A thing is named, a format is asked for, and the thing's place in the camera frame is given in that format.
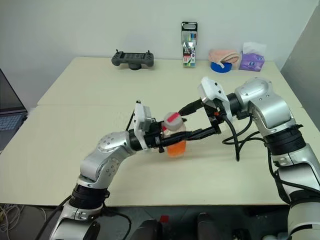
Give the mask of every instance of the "orange bottle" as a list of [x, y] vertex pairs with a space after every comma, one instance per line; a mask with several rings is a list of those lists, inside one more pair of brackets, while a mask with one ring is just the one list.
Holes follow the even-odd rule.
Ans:
[[[178, 132], [185, 132], [186, 126], [182, 117], [177, 112], [169, 112], [163, 120], [162, 124], [163, 136], [169, 137], [171, 134]], [[176, 144], [166, 147], [167, 154], [169, 157], [175, 158], [182, 156], [186, 151], [186, 141], [180, 141]]]

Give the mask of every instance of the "table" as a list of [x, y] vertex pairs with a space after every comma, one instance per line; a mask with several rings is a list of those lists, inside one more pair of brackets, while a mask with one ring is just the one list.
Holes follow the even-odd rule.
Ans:
[[[64, 99], [62, 102], [58, 97], [53, 97], [54, 91], [59, 92], [59, 86], [65, 84], [67, 88], [68, 84], [71, 84], [73, 81], [71, 78], [74, 77], [71, 72], [76, 72], [75, 65], [78, 65], [81, 72], [81, 66], [86, 60], [87, 66], [94, 69], [97, 66], [92, 62], [96, 62], [100, 68], [104, 66], [102, 63], [107, 64], [104, 58], [76, 58], [39, 102], [40, 104], [45, 101], [46, 104], [39, 105], [32, 112], [1, 153], [0, 202], [58, 205], [72, 192], [81, 161], [96, 147], [99, 139], [107, 133], [124, 130], [138, 95], [146, 93], [140, 99], [143, 99], [146, 105], [152, 106], [152, 116], [161, 120], [167, 112], [176, 111], [184, 104], [198, 98], [196, 88], [203, 76], [202, 72], [219, 81], [226, 93], [232, 92], [250, 77], [263, 76], [272, 79], [275, 91], [285, 98], [296, 121], [304, 125], [301, 128], [304, 139], [313, 147], [318, 158], [320, 157], [320, 149], [317, 149], [320, 141], [319, 131], [272, 62], [267, 62], [261, 72], [237, 70], [229, 72], [229, 77], [225, 74], [206, 72], [206, 63], [200, 62], [197, 68], [202, 71], [192, 72], [186, 69], [190, 74], [183, 75], [183, 81], [189, 84], [183, 85], [182, 90], [191, 96], [189, 98], [181, 93], [177, 98], [177, 93], [164, 94], [158, 90], [159, 99], [162, 100], [159, 101], [158, 98], [148, 94], [151, 83], [147, 84], [146, 81], [145, 85], [148, 87], [136, 94], [143, 84], [130, 84], [130, 81], [127, 81], [130, 87], [122, 89], [127, 94], [123, 94], [123, 97], [118, 96], [117, 101], [111, 101], [117, 95], [115, 91], [121, 87], [119, 81], [126, 79], [123, 78], [124, 75], [129, 75], [126, 73], [127, 69], [122, 68], [118, 77], [116, 73], [110, 74], [112, 76], [110, 79], [105, 77], [104, 81], [112, 86], [104, 91], [105, 102], [99, 94], [93, 92], [100, 91], [98, 87], [93, 86], [103, 83], [101, 72], [97, 72], [97, 77], [92, 78], [90, 90], [86, 88], [90, 84], [87, 85], [87, 82], [80, 77], [78, 92], [71, 87], [70, 95], [66, 94], [67, 91], [62, 91], [60, 94]], [[157, 65], [159, 67], [167, 65], [166, 60], [159, 62]], [[169, 62], [171, 65], [180, 63], [174, 60]], [[182, 83], [178, 77], [178, 70], [171, 72], [174, 73], [175, 79]], [[138, 73], [141, 76], [149, 75], [144, 77], [145, 80], [158, 81], [162, 79], [160, 77], [162, 74], [166, 76], [167, 72], [154, 69]], [[79, 103], [76, 104], [74, 99], [78, 99]], [[242, 129], [247, 122], [247, 119], [233, 121], [237, 130]], [[189, 130], [205, 128], [208, 125], [209, 121], [203, 109], [188, 116], [186, 122]], [[113, 179], [109, 188], [111, 196], [106, 200], [106, 204], [109, 206], [283, 204], [268, 171], [267, 151], [262, 143], [255, 141], [246, 143], [241, 151], [240, 162], [236, 162], [234, 147], [221, 144], [231, 132], [225, 123], [220, 127], [221, 135], [188, 142], [187, 151], [182, 158], [168, 158], [165, 153], [159, 154], [156, 150], [151, 150], [138, 152], [126, 159]], [[247, 134], [256, 130], [253, 125]]]

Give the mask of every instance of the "tissue box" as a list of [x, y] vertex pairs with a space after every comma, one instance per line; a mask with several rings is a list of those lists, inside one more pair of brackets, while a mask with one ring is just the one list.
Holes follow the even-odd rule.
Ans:
[[262, 66], [265, 63], [264, 56], [255, 54], [255, 53], [249, 53], [249, 54], [243, 54], [242, 60], [240, 63], [240, 70], [248, 70], [248, 71], [255, 71], [260, 72]]

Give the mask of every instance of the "black game controller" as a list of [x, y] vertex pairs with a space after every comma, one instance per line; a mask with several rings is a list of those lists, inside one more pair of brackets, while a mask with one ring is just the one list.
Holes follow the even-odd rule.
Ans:
[[131, 53], [118, 51], [117, 49], [111, 62], [115, 66], [129, 64], [131, 70], [138, 70], [141, 68], [141, 64], [152, 67], [154, 65], [154, 55], [149, 50], [146, 53]]

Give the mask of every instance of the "tissue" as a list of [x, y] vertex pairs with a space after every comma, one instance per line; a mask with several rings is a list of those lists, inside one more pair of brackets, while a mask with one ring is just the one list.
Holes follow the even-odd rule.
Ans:
[[264, 54], [267, 46], [257, 42], [245, 42], [241, 52], [240, 70], [260, 72], [265, 63]]

